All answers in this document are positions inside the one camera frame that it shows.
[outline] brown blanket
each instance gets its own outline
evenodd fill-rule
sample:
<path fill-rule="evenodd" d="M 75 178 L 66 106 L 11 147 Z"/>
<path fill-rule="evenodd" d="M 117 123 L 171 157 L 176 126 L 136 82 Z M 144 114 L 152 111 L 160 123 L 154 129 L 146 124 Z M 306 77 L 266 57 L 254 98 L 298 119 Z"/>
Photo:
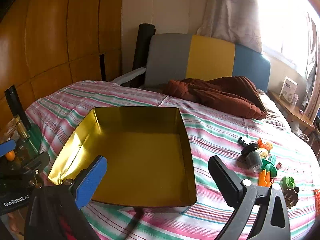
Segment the brown blanket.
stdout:
<path fill-rule="evenodd" d="M 244 76 L 170 80 L 163 93 L 247 119 L 267 116 L 255 85 Z"/>

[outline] white wall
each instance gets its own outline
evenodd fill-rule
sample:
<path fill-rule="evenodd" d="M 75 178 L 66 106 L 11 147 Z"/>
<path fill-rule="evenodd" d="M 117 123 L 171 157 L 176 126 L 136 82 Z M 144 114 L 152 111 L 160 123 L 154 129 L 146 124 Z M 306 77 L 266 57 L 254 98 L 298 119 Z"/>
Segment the white wall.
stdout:
<path fill-rule="evenodd" d="M 132 70 L 140 23 L 156 33 L 192 33 L 201 26 L 207 0 L 122 0 L 121 44 L 123 73 Z"/>
<path fill-rule="evenodd" d="M 280 94 L 284 78 L 287 76 L 298 83 L 296 94 L 299 96 L 299 105 L 302 102 L 306 92 L 306 80 L 300 74 L 298 74 L 298 72 L 283 63 L 281 60 L 264 52 L 263 54 L 270 60 L 271 64 L 268 90 L 272 90 Z"/>

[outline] striped bedsheet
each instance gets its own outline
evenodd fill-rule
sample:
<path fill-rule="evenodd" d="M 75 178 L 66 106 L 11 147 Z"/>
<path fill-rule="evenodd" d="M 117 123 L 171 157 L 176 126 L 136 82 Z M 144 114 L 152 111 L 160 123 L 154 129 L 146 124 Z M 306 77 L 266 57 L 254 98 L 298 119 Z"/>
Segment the striped bedsheet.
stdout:
<path fill-rule="evenodd" d="M 248 120 L 208 107 L 154 92 L 125 88 L 119 85 L 83 81 L 65 87 L 34 102 L 28 117 L 36 123 L 43 136 L 41 148 L 50 154 L 48 174 L 57 154 L 73 130 L 93 108 L 100 106 L 166 106 L 180 109 L 187 129 L 196 176 L 197 202 L 184 214 L 145 214 L 129 234 L 126 227 L 133 212 L 120 211 L 101 203 L 82 208 L 86 218 L 101 239 L 214 239 L 233 212 L 211 178 L 207 162 L 218 155 L 241 179 L 258 182 L 258 173 L 246 169 L 240 158 L 239 136 L 251 140 L 259 136 L 274 144 L 272 154 L 282 163 L 275 181 L 293 176 L 300 187 L 299 202 L 289 210 L 292 239 L 301 239 L 315 219 L 313 190 L 320 188 L 320 168 L 311 148 L 282 125 Z M 257 214 L 255 206 L 240 236 L 246 239 Z"/>

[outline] beige curtain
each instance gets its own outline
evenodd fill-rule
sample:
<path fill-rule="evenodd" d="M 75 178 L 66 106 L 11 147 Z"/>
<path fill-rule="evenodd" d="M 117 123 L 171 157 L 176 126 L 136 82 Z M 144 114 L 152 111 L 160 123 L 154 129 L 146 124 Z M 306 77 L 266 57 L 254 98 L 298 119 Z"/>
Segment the beige curtain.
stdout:
<path fill-rule="evenodd" d="M 208 0 L 198 35 L 262 51 L 257 0 Z"/>
<path fill-rule="evenodd" d="M 311 19 L 310 26 L 311 30 L 309 33 L 311 34 L 310 38 L 312 37 L 312 39 L 309 42 L 308 68 L 311 69 L 311 71 L 307 78 L 308 105 L 304 113 L 313 122 L 320 107 L 320 39 L 319 31 L 316 29 L 316 25 Z"/>

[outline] gold box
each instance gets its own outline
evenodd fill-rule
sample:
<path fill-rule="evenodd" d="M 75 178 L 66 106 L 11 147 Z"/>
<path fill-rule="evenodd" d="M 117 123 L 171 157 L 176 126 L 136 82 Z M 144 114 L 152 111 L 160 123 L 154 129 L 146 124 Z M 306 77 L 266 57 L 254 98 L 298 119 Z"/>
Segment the gold box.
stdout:
<path fill-rule="evenodd" d="M 74 179 L 97 155 L 107 159 L 108 168 L 92 200 L 151 212 L 183 212 L 196 202 L 190 144 L 178 108 L 92 109 L 60 151 L 49 181 Z"/>

